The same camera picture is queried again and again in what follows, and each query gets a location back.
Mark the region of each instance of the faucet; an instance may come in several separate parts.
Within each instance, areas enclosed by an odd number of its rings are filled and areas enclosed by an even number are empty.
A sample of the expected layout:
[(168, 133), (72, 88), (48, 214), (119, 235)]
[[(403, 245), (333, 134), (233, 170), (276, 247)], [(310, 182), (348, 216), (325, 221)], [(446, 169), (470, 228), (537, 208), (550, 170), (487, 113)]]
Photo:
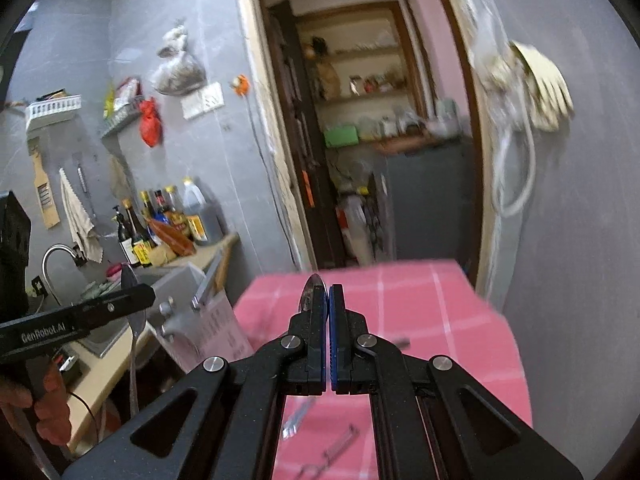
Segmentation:
[(65, 244), (55, 244), (47, 249), (47, 251), (44, 253), (44, 256), (42, 257), (42, 277), (44, 283), (45, 285), (47, 285), (47, 288), (53, 296), (53, 299), (56, 300), (56, 303), (59, 304), (59, 306), (62, 306), (62, 304), (60, 303), (60, 299), (56, 294), (56, 291), (51, 285), (49, 273), (47, 272), (47, 262), (49, 261), (49, 257), (56, 251), (65, 251), (65, 253), (69, 254), (73, 258), (76, 267), (82, 267), (85, 263), (87, 263), (87, 259), (84, 257), (84, 254), (82, 254), (82, 251), (80, 250), (80, 247), (78, 247), (78, 244), (74, 245), (73, 247), (66, 246)]

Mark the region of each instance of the wall switch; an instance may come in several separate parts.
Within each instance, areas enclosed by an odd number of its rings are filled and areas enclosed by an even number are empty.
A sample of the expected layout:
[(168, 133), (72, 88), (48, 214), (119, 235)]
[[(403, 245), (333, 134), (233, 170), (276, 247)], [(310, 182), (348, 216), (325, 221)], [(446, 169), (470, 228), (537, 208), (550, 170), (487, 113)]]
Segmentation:
[(220, 83), (205, 86), (200, 92), (202, 94), (202, 107), (205, 112), (210, 112), (225, 105), (225, 99), (222, 97), (222, 85)]
[(182, 114), (189, 120), (224, 105), (222, 85), (212, 83), (182, 98)]
[(204, 113), (200, 90), (196, 90), (195, 92), (191, 92), (190, 94), (185, 95), (185, 97), (183, 97), (180, 102), (182, 104), (182, 114), (187, 120), (193, 119), (194, 117), (197, 117)]

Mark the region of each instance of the human hand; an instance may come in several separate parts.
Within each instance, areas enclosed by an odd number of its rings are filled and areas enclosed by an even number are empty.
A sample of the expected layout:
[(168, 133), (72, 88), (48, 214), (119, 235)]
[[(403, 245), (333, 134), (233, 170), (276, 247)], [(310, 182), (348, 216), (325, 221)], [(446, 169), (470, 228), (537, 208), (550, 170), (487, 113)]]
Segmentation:
[[(65, 446), (71, 439), (70, 412), (66, 405), (65, 383), (55, 364), (49, 365), (43, 383), (46, 394), (34, 405), (36, 416), (40, 419), (36, 430), (53, 445)], [(0, 376), (0, 408), (14, 431), (18, 431), (18, 428), (11, 407), (25, 409), (32, 403), (31, 393), (25, 387)]]

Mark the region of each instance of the gray tile wall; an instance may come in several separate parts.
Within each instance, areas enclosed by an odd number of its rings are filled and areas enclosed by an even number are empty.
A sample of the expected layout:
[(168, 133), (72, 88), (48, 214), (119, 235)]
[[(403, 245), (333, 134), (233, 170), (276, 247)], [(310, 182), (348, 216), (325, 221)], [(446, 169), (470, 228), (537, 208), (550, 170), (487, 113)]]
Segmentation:
[[(82, 153), (82, 164), (93, 195), (100, 232), (113, 229), (107, 152), (96, 137), (109, 83), (108, 60), (111, 0), (39, 0), (30, 32), (12, 77), (8, 100), (32, 100), (59, 88), (82, 94), (82, 110), (64, 123), (39, 130), (40, 151), (49, 175), (61, 222), (45, 229), (33, 187), (33, 164), (27, 153), (23, 108), (0, 114), (0, 189), (13, 189), (31, 218), (28, 282), (40, 274), (46, 249), (55, 243), (71, 244), (71, 234), (60, 198), (58, 169), (65, 168), (76, 193), (84, 201), (72, 153)], [(88, 263), (82, 271), (69, 256), (56, 253), (50, 259), (50, 276), (65, 302), (75, 301), (93, 280), (102, 280), (108, 260), (120, 260), (114, 240), (103, 241), (103, 264)]]
[(534, 427), (593, 479), (640, 413), (640, 50), (608, 0), (495, 0), (562, 71), (575, 118), (538, 170), (504, 315)]
[[(187, 121), (179, 98), (157, 94), (149, 76), (161, 59), (156, 51), (176, 20), (184, 20), (190, 51), (203, 64), (209, 82), (222, 84), (225, 106)], [(111, 75), (115, 82), (138, 75), (146, 95), (154, 95), (164, 127), (161, 146), (148, 148), (133, 125), (105, 143), (126, 159), (138, 189), (157, 189), (190, 175), (220, 212), (221, 224), (239, 232), (227, 293), (232, 301), (253, 277), (294, 270), (276, 215), (268, 172), (260, 160), (247, 102), (229, 86), (250, 64), (236, 0), (113, 0), (110, 24)], [(250, 94), (257, 138), (271, 171), (257, 104)]]

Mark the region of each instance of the red bag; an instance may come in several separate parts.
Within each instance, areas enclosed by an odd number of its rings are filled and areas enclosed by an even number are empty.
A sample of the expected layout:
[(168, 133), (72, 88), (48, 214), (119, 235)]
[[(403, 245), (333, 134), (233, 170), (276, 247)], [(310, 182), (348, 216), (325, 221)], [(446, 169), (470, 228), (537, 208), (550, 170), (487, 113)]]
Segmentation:
[(150, 148), (160, 142), (162, 123), (156, 113), (156, 100), (151, 97), (140, 103), (142, 121), (140, 121), (140, 136)]

